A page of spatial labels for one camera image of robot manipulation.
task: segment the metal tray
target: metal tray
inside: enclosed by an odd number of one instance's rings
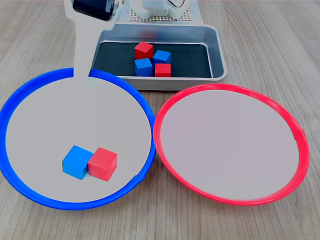
[[[134,45],[139,42],[170,49],[171,77],[134,75]],[[227,75],[218,31],[210,25],[116,23],[102,32],[92,68],[114,74],[137,90],[156,91],[216,83]]]

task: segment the plate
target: plate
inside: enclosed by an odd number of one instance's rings
[[[109,73],[73,68],[40,75],[20,87],[0,112],[0,168],[27,198],[56,209],[83,210],[111,203],[136,187],[155,158],[155,116],[143,96]],[[109,181],[62,171],[72,146],[118,154]]]
[[[175,94],[155,118],[154,141],[182,184],[231,205],[268,204],[289,195],[310,162],[306,135],[287,110],[230,84]]]

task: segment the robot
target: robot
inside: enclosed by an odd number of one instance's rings
[[[64,0],[65,14],[75,25],[73,76],[78,81],[88,78],[101,33],[114,28],[124,2]],[[143,20],[151,16],[178,19],[189,8],[189,0],[131,0],[130,7]]]

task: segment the toy block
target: toy block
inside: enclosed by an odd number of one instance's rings
[[[156,77],[171,77],[171,64],[170,63],[157,63],[155,65]]]
[[[112,151],[99,147],[88,163],[89,174],[109,181],[116,170],[118,164],[118,155]]]
[[[82,180],[88,172],[88,162],[92,156],[92,152],[73,146],[62,161],[62,171]]]
[[[149,58],[134,60],[135,75],[139,77],[152,77],[153,67]]]
[[[152,58],[153,69],[155,69],[156,64],[170,64],[171,63],[171,53],[167,51],[157,50]]]
[[[146,43],[146,42],[140,42],[135,48],[134,48],[134,59],[152,59],[154,55],[154,46]]]

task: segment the wooden table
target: wooden table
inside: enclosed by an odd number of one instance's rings
[[[290,196],[264,206],[208,200],[182,186],[156,157],[146,179],[92,210],[44,207],[0,174],[1,240],[319,240],[320,2],[200,1],[218,29],[228,76],[261,92],[304,128],[310,167]],[[73,67],[75,30],[54,1],[0,1],[0,104],[26,81]],[[156,114],[172,92],[142,92]]]

